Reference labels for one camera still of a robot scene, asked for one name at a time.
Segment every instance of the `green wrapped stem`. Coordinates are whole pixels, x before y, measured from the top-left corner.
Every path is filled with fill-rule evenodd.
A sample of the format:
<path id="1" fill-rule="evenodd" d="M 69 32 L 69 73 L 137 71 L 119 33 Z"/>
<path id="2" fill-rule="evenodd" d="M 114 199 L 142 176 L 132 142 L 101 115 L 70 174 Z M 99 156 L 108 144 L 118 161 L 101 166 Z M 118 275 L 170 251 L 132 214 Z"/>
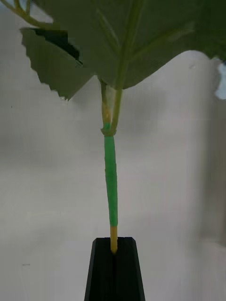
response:
<path id="1" fill-rule="evenodd" d="M 110 123 L 105 123 L 105 129 L 110 128 Z M 117 195 L 117 172 L 114 137 L 105 136 L 105 178 L 107 185 L 107 198 L 109 207 L 110 226 L 118 225 L 118 195 Z"/>

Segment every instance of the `yellow stem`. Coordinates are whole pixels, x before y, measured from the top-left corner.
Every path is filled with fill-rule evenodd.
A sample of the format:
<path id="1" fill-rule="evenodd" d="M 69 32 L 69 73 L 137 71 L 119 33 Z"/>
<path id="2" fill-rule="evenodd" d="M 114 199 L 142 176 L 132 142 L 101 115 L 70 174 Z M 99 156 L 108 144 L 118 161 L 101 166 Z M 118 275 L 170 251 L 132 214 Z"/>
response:
<path id="1" fill-rule="evenodd" d="M 111 251 L 113 254 L 116 254 L 118 244 L 118 234 L 117 234 L 117 226 L 116 227 L 111 227 Z"/>

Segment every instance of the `black holder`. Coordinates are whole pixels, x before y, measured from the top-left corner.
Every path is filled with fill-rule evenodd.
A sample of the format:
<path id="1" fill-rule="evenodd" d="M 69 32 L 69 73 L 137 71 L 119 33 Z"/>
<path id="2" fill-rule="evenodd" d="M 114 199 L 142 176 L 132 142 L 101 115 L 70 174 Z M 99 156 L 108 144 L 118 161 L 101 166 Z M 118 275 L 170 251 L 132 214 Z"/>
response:
<path id="1" fill-rule="evenodd" d="M 132 237 L 119 237 L 113 255 L 110 238 L 92 245 L 84 301 L 145 301 L 137 245 Z"/>

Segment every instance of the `leaf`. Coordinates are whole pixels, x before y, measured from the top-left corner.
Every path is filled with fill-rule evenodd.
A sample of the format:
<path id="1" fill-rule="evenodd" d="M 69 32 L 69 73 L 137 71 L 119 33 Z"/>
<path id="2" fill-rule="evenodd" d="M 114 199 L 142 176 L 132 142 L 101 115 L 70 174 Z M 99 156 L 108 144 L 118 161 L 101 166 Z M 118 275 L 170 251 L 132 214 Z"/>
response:
<path id="1" fill-rule="evenodd" d="M 34 28 L 21 29 L 22 44 L 31 60 L 31 68 L 40 82 L 70 99 L 92 76 L 80 61 L 80 53 L 68 43 L 67 34 Z"/>
<path id="2" fill-rule="evenodd" d="M 98 77 L 128 88 L 186 50 L 226 58 L 225 0 L 34 0 Z"/>

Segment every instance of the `white wall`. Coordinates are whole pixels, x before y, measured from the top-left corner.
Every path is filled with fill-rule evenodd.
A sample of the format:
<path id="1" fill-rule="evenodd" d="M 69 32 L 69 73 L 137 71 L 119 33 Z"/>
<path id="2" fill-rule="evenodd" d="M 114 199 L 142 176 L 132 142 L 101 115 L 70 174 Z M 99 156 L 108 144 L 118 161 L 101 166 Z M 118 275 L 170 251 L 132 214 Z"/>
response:
<path id="1" fill-rule="evenodd" d="M 22 26 L 0 9 L 0 300 L 81 301 L 92 241 L 109 236 L 100 89 L 93 78 L 60 100 L 31 70 Z M 118 230 L 137 242 L 147 301 L 225 300 L 225 248 L 197 242 L 203 217 L 218 235 L 225 197 L 216 66 L 186 52 L 123 95 Z"/>

